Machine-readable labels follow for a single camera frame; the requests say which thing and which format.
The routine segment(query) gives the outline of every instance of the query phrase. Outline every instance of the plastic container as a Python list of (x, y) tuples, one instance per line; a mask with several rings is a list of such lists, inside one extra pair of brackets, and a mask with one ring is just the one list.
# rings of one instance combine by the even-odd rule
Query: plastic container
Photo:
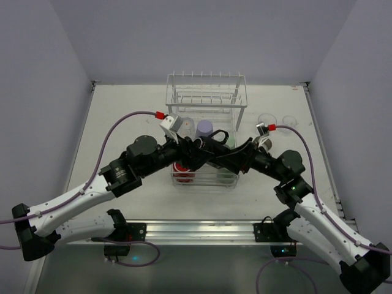
[[(235, 148), (236, 146), (235, 138), (229, 137), (225, 145), (230, 149)], [(216, 175), (217, 181), (222, 184), (232, 184), (236, 181), (236, 177), (237, 175), (235, 173), (232, 173), (230, 170), (227, 170), (226, 168), (219, 169)]]
[(179, 183), (191, 183), (193, 182), (193, 178), (195, 177), (195, 174), (190, 172), (188, 168), (184, 168), (180, 166), (180, 164), (173, 164), (172, 166), (173, 169), (173, 178), (175, 181)]
[[(212, 130), (227, 131), (230, 138), (233, 138), (234, 148), (236, 131), (247, 107), (245, 76), (231, 73), (217, 75), (172, 73), (167, 79), (166, 106), (169, 113), (175, 113), (182, 118), (190, 118), (196, 126), (199, 123), (203, 125), (203, 121), (209, 121), (213, 125)], [(205, 131), (204, 128), (199, 127), (196, 133), (195, 136), (198, 137), (200, 133), (208, 134), (209, 130)], [(221, 134), (217, 134), (214, 138), (221, 140), (219, 136)], [(218, 174), (221, 174), (222, 170), (222, 168), (217, 169), (206, 164), (197, 171), (185, 171), (185, 174), (194, 176), (192, 179), (183, 181), (184, 179), (181, 178), (178, 181), (179, 171), (172, 167), (171, 177), (175, 186), (235, 187), (239, 176), (231, 173), (229, 180), (225, 178), (220, 181)]]

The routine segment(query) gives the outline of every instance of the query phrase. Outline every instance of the black bracket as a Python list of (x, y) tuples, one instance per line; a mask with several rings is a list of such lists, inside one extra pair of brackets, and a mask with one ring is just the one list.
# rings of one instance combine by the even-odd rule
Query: black bracket
[(293, 240), (285, 235), (278, 232), (276, 224), (273, 222), (264, 222), (253, 224), (253, 233), (255, 235), (256, 243), (281, 243), (281, 242), (292, 242)]
[(147, 224), (144, 222), (127, 223), (131, 241), (144, 241), (146, 239)]
[[(117, 241), (144, 241), (146, 239), (146, 228), (147, 224), (144, 222), (133, 222), (127, 223), (129, 240), (117, 240)], [(104, 256), (116, 257), (118, 261), (119, 256), (127, 256), (130, 251), (130, 245), (105, 245)]]

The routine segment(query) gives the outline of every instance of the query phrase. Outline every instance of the purple cable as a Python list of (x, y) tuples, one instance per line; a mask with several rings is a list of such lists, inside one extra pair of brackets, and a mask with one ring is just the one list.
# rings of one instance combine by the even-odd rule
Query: purple cable
[(19, 250), (20, 246), (3, 246), (0, 245), (0, 250)]
[[(92, 183), (93, 179), (95, 178), (97, 172), (98, 172), (98, 168), (99, 168), (99, 164), (100, 161), (102, 160), (102, 156), (104, 154), (104, 150), (107, 144), (107, 141), (109, 140), (109, 137), (111, 135), (111, 133), (114, 131), (114, 129), (125, 119), (130, 118), (131, 116), (134, 115), (156, 115), (155, 112), (151, 112), (151, 111), (135, 111), (132, 113), (129, 113), (127, 115), (124, 115), (122, 118), (120, 118), (117, 122), (115, 122), (115, 124), (110, 128), (108, 134), (106, 134), (105, 140), (102, 143), (102, 147), (100, 149), (99, 152), (99, 156), (98, 156), (98, 160), (96, 163), (96, 166), (94, 167), (94, 171), (92, 172), (91, 177), (89, 178), (89, 180), (87, 181), (87, 183), (83, 186), (83, 190), (86, 190), (90, 184)], [(62, 208), (63, 206), (67, 205), (68, 203), (74, 201), (76, 198), (78, 198), (81, 195), (80, 192), (77, 192), (74, 196), (72, 196), (71, 198), (69, 198), (68, 200), (64, 201), (63, 203), (60, 203), (59, 205), (56, 205), (50, 209), (44, 210), (41, 212), (41, 214), (46, 214), (46, 213), (51, 213), (54, 210), (57, 210), (59, 208)], [(7, 220), (0, 220), (0, 225), (4, 225), (4, 224), (11, 224), (13, 222), (21, 222), (21, 221), (25, 221), (26, 219), (32, 219), (33, 217), (37, 217), (35, 214), (32, 214), (30, 216), (23, 216), (23, 217), (19, 217), (17, 219), (7, 219)]]
[(128, 267), (130, 267), (130, 268), (142, 268), (142, 267), (144, 267), (144, 266), (152, 265), (152, 264), (153, 264), (154, 262), (156, 262), (156, 261), (158, 260), (158, 258), (160, 257), (160, 250), (159, 250), (158, 246), (156, 246), (156, 245), (153, 244), (153, 243), (147, 242), (147, 241), (128, 241), (128, 242), (119, 242), (119, 241), (112, 241), (112, 240), (105, 239), (105, 238), (100, 238), (100, 240), (103, 241), (103, 242), (113, 243), (113, 244), (119, 244), (119, 245), (125, 245), (125, 244), (128, 244), (128, 245), (131, 245), (131, 244), (146, 244), (146, 245), (149, 245), (149, 246), (155, 248), (155, 250), (157, 251), (157, 255), (155, 256), (155, 258), (154, 258), (153, 260), (151, 260), (150, 262), (147, 262), (147, 263), (142, 263), (141, 265), (132, 265), (132, 264), (130, 264), (130, 263), (117, 262), (117, 261), (114, 261), (114, 260), (110, 259), (110, 257), (108, 258), (108, 260), (110, 260), (111, 262), (114, 262), (114, 263), (116, 263), (116, 264), (118, 264), (118, 265), (128, 266)]
[[(261, 267), (261, 268), (258, 270), (258, 272), (257, 272), (257, 275), (256, 275), (256, 294), (260, 294), (260, 291), (259, 291), (259, 286), (260, 286), (260, 281), (259, 281), (259, 280), (260, 280), (260, 276), (262, 275), (263, 270), (264, 270), (268, 265), (270, 265), (272, 262), (276, 262), (276, 261), (280, 261), (280, 262), (289, 262), (289, 261), (291, 261), (291, 260), (304, 260), (304, 261), (307, 261), (307, 262), (316, 262), (316, 263), (321, 263), (321, 264), (323, 264), (323, 265), (327, 265), (327, 262), (324, 262), (324, 261), (322, 261), (322, 260), (316, 260), (316, 259), (311, 259), (311, 258), (306, 258), (306, 257), (278, 257), (278, 258), (271, 259), (271, 260), (267, 261), (266, 263), (264, 263), (264, 264), (262, 265), (262, 267)], [(312, 285), (313, 285), (313, 288), (314, 288), (314, 293), (317, 294), (318, 291), (317, 291), (316, 284), (315, 284), (314, 280), (312, 279), (312, 277), (310, 276), (310, 274), (309, 274), (308, 272), (306, 272), (305, 270), (303, 270), (303, 269), (301, 269), (301, 268), (299, 268), (299, 267), (297, 267), (297, 266), (295, 266), (295, 265), (290, 265), (290, 266), (292, 266), (292, 267), (294, 267), (294, 268), (296, 268), (296, 269), (302, 271), (302, 272), (309, 278), (309, 280), (311, 280)]]
[(319, 291), (317, 290), (316, 283), (314, 282), (313, 278), (311, 277), (311, 275), (307, 271), (305, 271), (304, 269), (300, 268), (299, 266), (292, 265), (292, 264), (289, 264), (289, 265), (292, 268), (296, 268), (298, 271), (301, 271), (305, 276), (307, 276), (307, 278), (312, 282), (314, 293), (315, 294), (319, 293)]
[[(288, 129), (288, 130), (292, 130), (294, 133), (296, 133), (296, 135), (301, 139), (301, 141), (302, 141), (302, 143), (303, 143), (303, 145), (305, 146), (305, 149), (306, 149), (306, 153), (307, 153), (307, 156), (308, 156), (308, 158), (309, 158), (309, 165), (311, 166), (311, 175), (312, 175), (312, 185), (313, 185), (313, 190), (314, 190), (314, 198), (315, 198), (315, 200), (316, 200), (316, 202), (317, 202), (317, 205), (318, 205), (318, 207), (319, 208), (321, 208), (322, 207), (322, 205), (321, 205), (321, 202), (320, 202), (320, 198), (319, 198), (319, 195), (317, 194), (317, 188), (316, 188), (316, 182), (315, 182), (315, 175), (314, 175), (314, 164), (313, 164), (313, 159), (312, 159), (312, 155), (311, 155), (311, 152), (310, 152), (310, 150), (309, 150), (309, 147), (308, 147), (308, 145), (306, 144), (306, 142), (305, 142), (305, 139), (304, 139), (304, 137), (296, 130), (296, 129), (294, 129), (294, 128), (292, 128), (292, 127), (288, 127), (288, 126), (276, 126), (276, 128), (277, 129)], [(325, 212), (324, 213), (324, 215), (325, 215), (325, 217), (347, 238), (347, 239), (349, 239), (351, 242), (353, 242), (353, 243), (356, 243), (356, 239), (354, 239), (354, 238), (352, 238), (348, 233), (346, 233), (345, 232), (345, 230), (343, 229), (343, 228), (341, 228), (340, 226), (339, 226), (339, 224), (337, 224), (334, 220), (333, 220), (333, 218), (327, 213), (327, 212)], [(367, 249), (367, 250), (372, 250), (372, 251), (376, 251), (376, 252), (379, 252), (379, 253), (383, 253), (383, 254), (388, 254), (388, 255), (392, 255), (392, 252), (391, 251), (388, 251), (388, 250), (383, 250), (383, 249), (379, 249), (379, 248), (374, 248), (374, 247), (372, 247), (372, 246), (368, 246), (368, 245), (365, 245), (365, 244), (360, 244), (360, 246), (362, 247), (362, 248), (365, 248), (365, 249)]]

